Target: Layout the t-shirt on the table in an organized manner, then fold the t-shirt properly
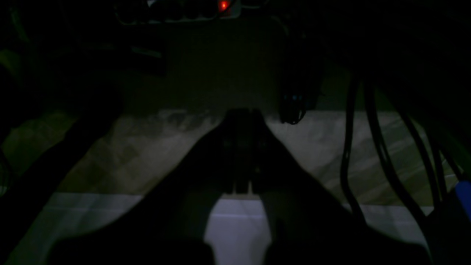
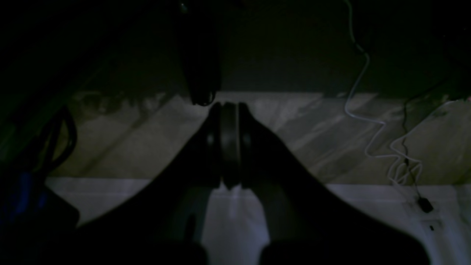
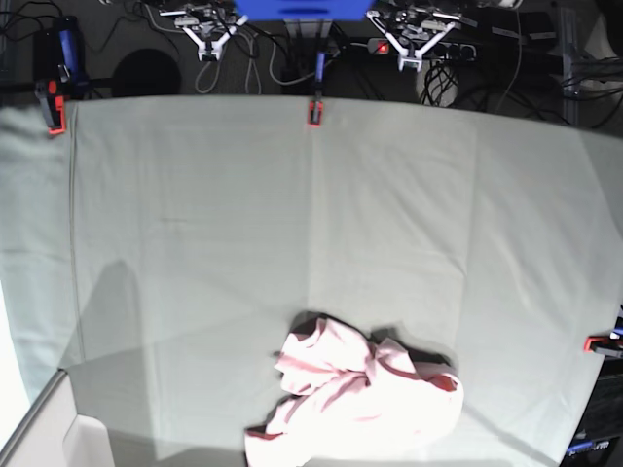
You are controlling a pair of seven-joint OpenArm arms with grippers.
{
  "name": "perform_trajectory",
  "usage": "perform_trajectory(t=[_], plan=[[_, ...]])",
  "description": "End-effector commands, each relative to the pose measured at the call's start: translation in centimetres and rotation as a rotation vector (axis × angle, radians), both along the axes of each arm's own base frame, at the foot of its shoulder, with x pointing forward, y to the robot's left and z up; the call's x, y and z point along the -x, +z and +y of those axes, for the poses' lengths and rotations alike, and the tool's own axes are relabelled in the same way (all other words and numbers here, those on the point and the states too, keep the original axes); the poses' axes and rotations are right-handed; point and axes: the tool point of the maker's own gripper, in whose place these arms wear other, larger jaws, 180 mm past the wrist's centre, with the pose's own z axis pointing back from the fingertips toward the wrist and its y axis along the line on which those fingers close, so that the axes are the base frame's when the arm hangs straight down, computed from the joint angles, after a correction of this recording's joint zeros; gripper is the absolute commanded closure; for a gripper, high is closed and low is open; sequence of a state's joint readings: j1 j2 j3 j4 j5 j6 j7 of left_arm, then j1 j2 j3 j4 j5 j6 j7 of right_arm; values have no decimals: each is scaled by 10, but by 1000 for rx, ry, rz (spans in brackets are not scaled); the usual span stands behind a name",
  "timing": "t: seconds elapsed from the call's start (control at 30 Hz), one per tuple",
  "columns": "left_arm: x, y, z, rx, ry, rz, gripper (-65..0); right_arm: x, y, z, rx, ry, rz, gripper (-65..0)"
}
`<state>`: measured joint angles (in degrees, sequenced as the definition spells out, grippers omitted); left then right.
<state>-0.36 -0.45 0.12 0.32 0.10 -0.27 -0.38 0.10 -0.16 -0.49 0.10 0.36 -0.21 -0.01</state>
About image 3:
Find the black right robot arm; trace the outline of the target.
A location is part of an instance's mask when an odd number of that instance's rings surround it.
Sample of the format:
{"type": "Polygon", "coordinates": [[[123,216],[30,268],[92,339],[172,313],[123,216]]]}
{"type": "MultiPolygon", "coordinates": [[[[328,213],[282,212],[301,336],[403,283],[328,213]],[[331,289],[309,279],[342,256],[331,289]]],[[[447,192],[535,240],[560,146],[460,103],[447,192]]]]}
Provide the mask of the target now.
{"type": "Polygon", "coordinates": [[[248,22],[232,1],[166,1],[156,7],[196,46],[199,61],[219,61],[229,40],[248,22]]]}

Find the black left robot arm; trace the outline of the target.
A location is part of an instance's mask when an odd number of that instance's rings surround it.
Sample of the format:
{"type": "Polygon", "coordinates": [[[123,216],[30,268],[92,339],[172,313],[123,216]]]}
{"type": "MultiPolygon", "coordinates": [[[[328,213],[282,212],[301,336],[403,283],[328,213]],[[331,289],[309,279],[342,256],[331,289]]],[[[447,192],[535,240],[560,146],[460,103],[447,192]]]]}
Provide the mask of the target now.
{"type": "Polygon", "coordinates": [[[366,18],[380,36],[367,42],[371,55],[395,54],[398,69],[421,72],[427,61],[472,61],[476,49],[453,42],[448,36],[464,24],[474,23],[468,13],[486,5],[483,1],[377,1],[366,18]]]}

